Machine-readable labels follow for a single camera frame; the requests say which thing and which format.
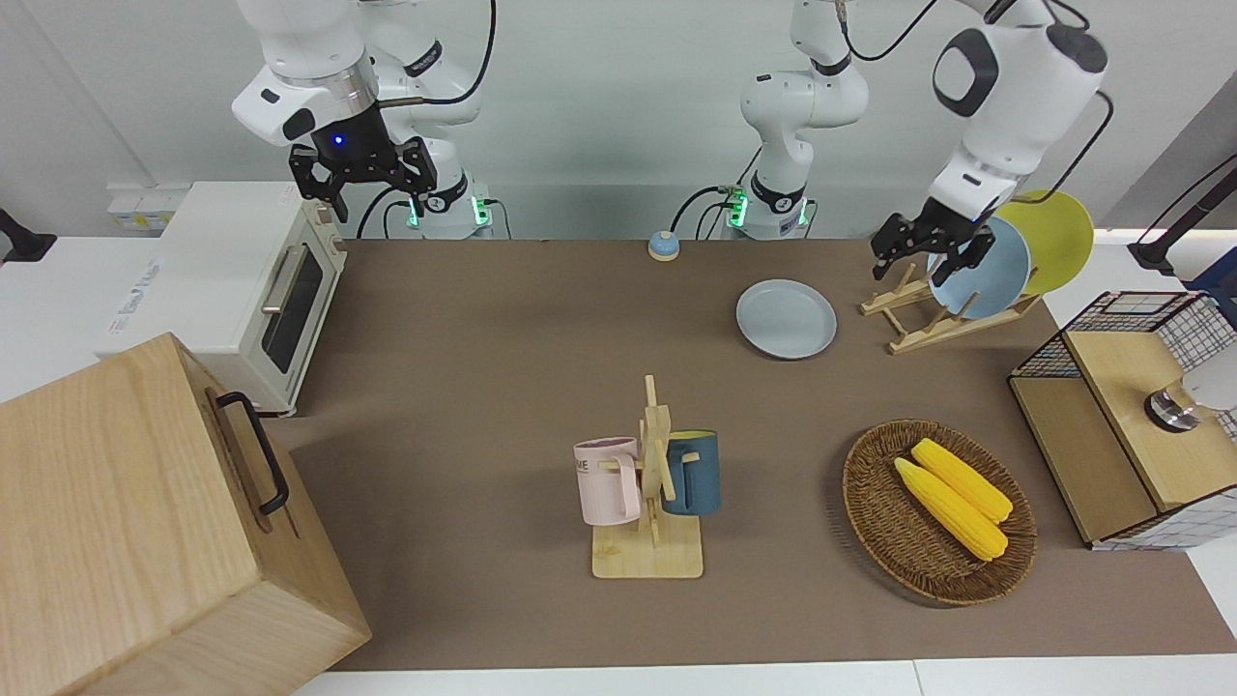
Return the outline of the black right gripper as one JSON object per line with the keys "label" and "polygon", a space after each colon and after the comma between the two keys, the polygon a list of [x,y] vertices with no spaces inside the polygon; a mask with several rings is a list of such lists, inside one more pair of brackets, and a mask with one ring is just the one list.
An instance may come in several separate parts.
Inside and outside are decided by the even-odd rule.
{"label": "black right gripper", "polygon": [[439,183],[430,150],[423,137],[396,145],[379,105],[317,130],[314,147],[289,150],[289,171],[306,202],[327,204],[336,220],[346,223],[343,187],[386,182],[406,193],[416,215],[426,218],[427,202]]}

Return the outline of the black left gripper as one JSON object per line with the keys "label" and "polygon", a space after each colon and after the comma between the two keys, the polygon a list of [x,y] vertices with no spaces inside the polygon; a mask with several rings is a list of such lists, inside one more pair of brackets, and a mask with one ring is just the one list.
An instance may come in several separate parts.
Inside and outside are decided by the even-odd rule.
{"label": "black left gripper", "polygon": [[962,215],[936,198],[927,198],[915,218],[891,215],[872,237],[872,277],[883,279],[892,265],[919,248],[952,246],[945,252],[944,281],[962,269],[975,269],[995,244],[993,232],[978,232],[988,216]]}

